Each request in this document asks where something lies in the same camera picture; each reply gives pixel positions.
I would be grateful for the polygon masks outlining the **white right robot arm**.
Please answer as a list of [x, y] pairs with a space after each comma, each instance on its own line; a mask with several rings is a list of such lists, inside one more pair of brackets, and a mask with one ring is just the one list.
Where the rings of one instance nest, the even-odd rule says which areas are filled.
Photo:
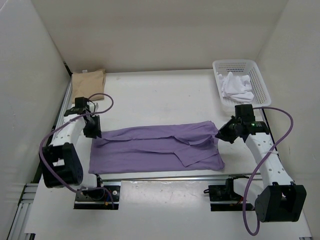
[[218, 131], [216, 138], [234, 143], [241, 138], [251, 151], [262, 177], [263, 187], [251, 184], [248, 201], [254, 206], [260, 222], [297, 222], [307, 196], [303, 185], [297, 185], [285, 171], [274, 152], [270, 130], [254, 117], [232, 116]]

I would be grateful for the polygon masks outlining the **beige t shirt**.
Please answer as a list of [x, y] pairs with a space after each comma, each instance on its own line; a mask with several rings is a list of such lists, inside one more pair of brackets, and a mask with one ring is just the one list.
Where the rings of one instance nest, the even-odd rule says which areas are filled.
[[93, 94], [103, 93], [105, 88], [105, 69], [72, 74], [72, 103], [76, 98], [89, 98]]

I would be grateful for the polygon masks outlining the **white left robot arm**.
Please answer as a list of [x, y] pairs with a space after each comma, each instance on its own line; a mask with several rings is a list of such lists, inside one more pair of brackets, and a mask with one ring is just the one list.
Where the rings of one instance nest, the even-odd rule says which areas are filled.
[[93, 200], [100, 200], [105, 188], [90, 177], [84, 181], [84, 170], [76, 151], [76, 144], [81, 135], [96, 139], [101, 136], [100, 116], [96, 114], [70, 114], [63, 118], [62, 125], [50, 135], [53, 139], [48, 146], [43, 143], [39, 147], [39, 158], [44, 184], [47, 188], [69, 188], [73, 186], [88, 188], [87, 194]]

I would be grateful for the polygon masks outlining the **purple t shirt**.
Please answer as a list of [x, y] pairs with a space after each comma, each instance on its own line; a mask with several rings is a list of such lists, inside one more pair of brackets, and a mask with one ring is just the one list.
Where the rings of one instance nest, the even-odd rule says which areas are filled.
[[92, 141], [89, 173], [220, 171], [217, 133], [211, 121], [105, 131]]

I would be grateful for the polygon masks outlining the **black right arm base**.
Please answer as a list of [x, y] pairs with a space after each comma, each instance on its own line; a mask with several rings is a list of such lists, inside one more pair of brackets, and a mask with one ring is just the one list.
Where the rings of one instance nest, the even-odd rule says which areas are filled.
[[249, 179], [243, 174], [227, 175], [222, 178], [210, 178], [208, 187], [203, 191], [209, 196], [211, 212], [241, 212], [243, 210], [243, 196], [235, 193], [234, 180]]

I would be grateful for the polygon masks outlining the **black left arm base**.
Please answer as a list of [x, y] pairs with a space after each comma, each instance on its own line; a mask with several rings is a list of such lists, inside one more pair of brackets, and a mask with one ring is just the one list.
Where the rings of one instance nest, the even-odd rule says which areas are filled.
[[105, 190], [95, 190], [93, 192], [78, 191], [75, 196], [73, 208], [76, 210], [118, 210], [121, 186], [106, 185], [113, 201]]

